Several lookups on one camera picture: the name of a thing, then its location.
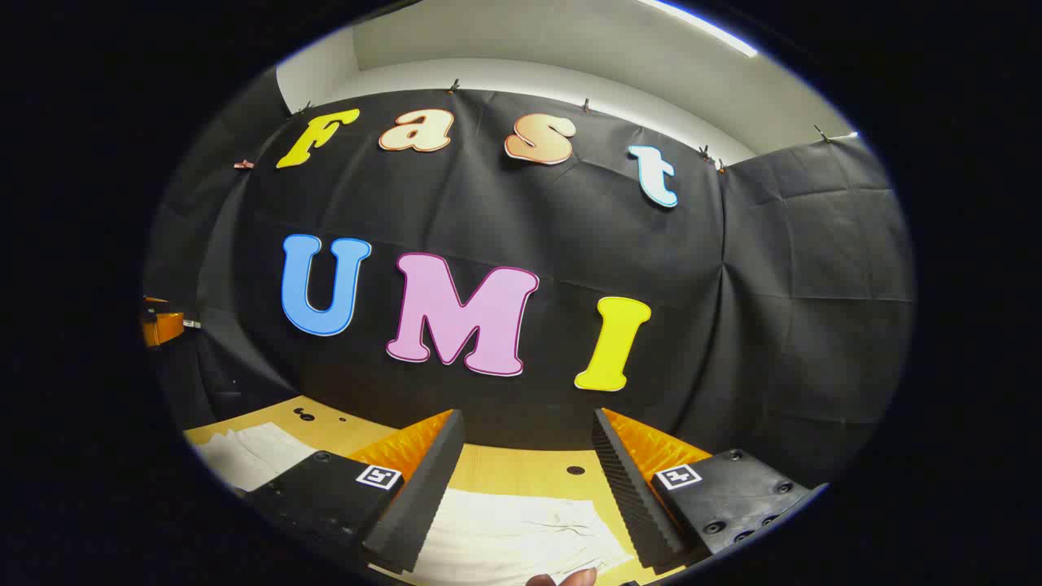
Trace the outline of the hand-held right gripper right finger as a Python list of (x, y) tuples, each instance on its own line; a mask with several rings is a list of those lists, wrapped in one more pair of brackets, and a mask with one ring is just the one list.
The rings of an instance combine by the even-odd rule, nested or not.
[(592, 445), (637, 560), (658, 572), (724, 558), (823, 491), (748, 450), (712, 455), (611, 409), (595, 409)]

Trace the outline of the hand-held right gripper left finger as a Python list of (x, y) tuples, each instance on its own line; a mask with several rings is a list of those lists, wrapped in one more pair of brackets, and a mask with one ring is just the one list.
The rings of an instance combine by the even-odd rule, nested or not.
[(447, 409), (343, 457), (317, 450), (244, 500), (306, 548), (346, 567), (412, 571), (464, 448)]

